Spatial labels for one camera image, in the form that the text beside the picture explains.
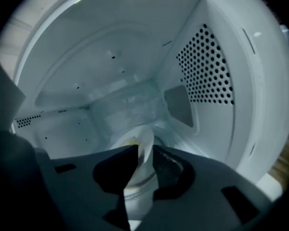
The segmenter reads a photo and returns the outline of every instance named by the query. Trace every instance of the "perforated panel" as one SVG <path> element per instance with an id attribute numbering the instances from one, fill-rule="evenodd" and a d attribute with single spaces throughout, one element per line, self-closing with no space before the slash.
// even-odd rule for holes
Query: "perforated panel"
<path id="1" fill-rule="evenodd" d="M 15 121 L 17 122 L 17 126 L 18 128 L 22 128 L 22 127 L 25 127 L 25 126 L 29 126 L 31 124 L 31 120 L 32 119 L 36 119 L 36 118 L 39 118 L 40 115 L 34 115 L 34 116 L 29 116 L 29 117 L 26 117 L 26 118 L 22 118 L 22 119 L 16 119 Z"/>
<path id="2" fill-rule="evenodd" d="M 78 108 L 78 109 L 80 109 L 80 110 L 82 110 L 82 109 L 84 109 L 84 110 L 91 110 L 91 108 L 90 108 L 89 105 L 84 106 L 84 107 L 80 107 L 80 108 Z"/>
<path id="3" fill-rule="evenodd" d="M 233 88 L 223 51 L 206 24 L 178 53 L 190 102 L 233 105 Z"/>

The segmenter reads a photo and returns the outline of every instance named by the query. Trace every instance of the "dark opening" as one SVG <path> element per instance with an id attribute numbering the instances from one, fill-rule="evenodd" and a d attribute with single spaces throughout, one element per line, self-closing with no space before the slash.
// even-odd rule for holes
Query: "dark opening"
<path id="1" fill-rule="evenodd" d="M 72 170 L 72 169 L 75 169 L 75 168 L 76 168 L 76 166 L 74 164 L 65 164 L 65 165 L 62 165 L 62 166 L 54 167 L 55 171 L 58 174 L 66 172 L 66 171 L 69 171 L 69 170 Z"/>

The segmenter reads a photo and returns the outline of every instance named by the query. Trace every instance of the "wooden floor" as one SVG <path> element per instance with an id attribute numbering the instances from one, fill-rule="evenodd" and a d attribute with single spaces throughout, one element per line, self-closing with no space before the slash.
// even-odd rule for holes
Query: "wooden floor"
<path id="1" fill-rule="evenodd" d="M 287 188 L 289 183 L 289 137 L 269 174 L 281 184 L 283 190 Z"/>

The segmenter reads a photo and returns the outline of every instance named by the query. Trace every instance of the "plastic surface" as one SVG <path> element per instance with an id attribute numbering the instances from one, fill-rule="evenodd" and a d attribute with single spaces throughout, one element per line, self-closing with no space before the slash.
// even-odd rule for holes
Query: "plastic surface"
<path id="1" fill-rule="evenodd" d="M 65 222 L 70 225 L 71 229 L 77 227 L 77 222 L 79 222 L 79 229 L 82 229 L 83 222 L 90 213 L 93 216 L 104 217 L 109 210 L 116 209 L 118 195 L 103 192 L 92 178 L 92 171 L 96 165 L 112 160 L 115 154 L 123 152 L 124 149 L 126 147 L 95 155 L 54 161 L 47 159 L 45 153 L 39 152 L 38 161 L 46 186 Z M 168 230 L 182 228 L 184 230 L 195 230 L 195 228 L 216 230 L 218 228 L 226 231 L 237 228 L 242 224 L 240 219 L 242 216 L 240 216 L 239 210 L 231 205 L 232 200 L 229 197 L 226 198 L 222 192 L 222 189 L 229 187 L 236 187 L 237 193 L 242 196 L 242 198 L 237 199 L 237 203 L 245 203 L 247 207 L 252 206 L 257 212 L 266 210 L 270 205 L 270 201 L 260 190 L 220 162 L 173 148 L 156 147 L 154 150 L 167 154 L 168 160 L 175 160 L 181 167 L 183 165 L 182 169 L 189 168 L 186 167 L 188 164 L 191 167 L 189 170 L 193 170 L 196 177 L 192 181 L 192 185 L 188 185 L 183 194 L 180 194 L 177 198 L 162 200 L 155 198 L 153 206 L 138 227 L 139 230 L 160 230 L 161 228 L 167 228 Z M 76 168 L 65 173 L 53 173 L 53 166 L 65 164 L 74 164 Z M 168 176 L 173 176 L 173 173 L 171 170 L 168 171 Z M 163 186 L 168 188 L 167 182 L 169 180 L 172 180 L 172 178 L 162 177 L 159 181 L 164 182 Z M 73 210 L 78 213 L 75 217 L 71 216 L 74 211 L 71 211 L 70 206 L 73 206 Z M 139 210 L 135 209 L 133 211 L 136 215 Z M 92 225 L 91 222 L 87 223 L 87 227 Z"/>
<path id="2" fill-rule="evenodd" d="M 242 42 L 249 45 L 246 54 L 251 63 L 254 114 L 237 170 L 256 183 L 275 162 L 289 132 L 289 46 L 277 20 L 261 0 L 216 2 L 233 25 L 241 28 L 241 39 L 245 38 Z"/>
<path id="3" fill-rule="evenodd" d="M 56 12 L 18 69 L 27 96 L 18 115 L 87 104 L 152 78 L 199 0 L 147 1 L 80 0 Z"/>

